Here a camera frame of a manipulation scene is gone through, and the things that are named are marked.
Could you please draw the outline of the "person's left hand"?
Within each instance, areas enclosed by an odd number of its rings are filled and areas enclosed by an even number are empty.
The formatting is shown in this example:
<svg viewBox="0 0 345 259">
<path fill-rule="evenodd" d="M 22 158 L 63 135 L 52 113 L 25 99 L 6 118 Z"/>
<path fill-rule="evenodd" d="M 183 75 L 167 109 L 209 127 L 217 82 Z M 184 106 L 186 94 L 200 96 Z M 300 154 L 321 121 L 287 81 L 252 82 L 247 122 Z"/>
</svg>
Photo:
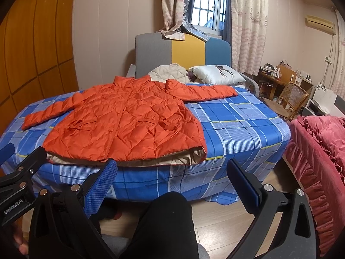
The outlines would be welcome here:
<svg viewBox="0 0 345 259">
<path fill-rule="evenodd" d="M 29 254 L 29 245 L 27 240 L 24 238 L 23 232 L 22 232 L 22 218 L 19 218 L 14 224 L 13 224 L 14 232 L 13 232 L 13 238 L 15 240 L 15 244 L 20 251 L 21 254 L 24 256 L 27 256 Z"/>
</svg>

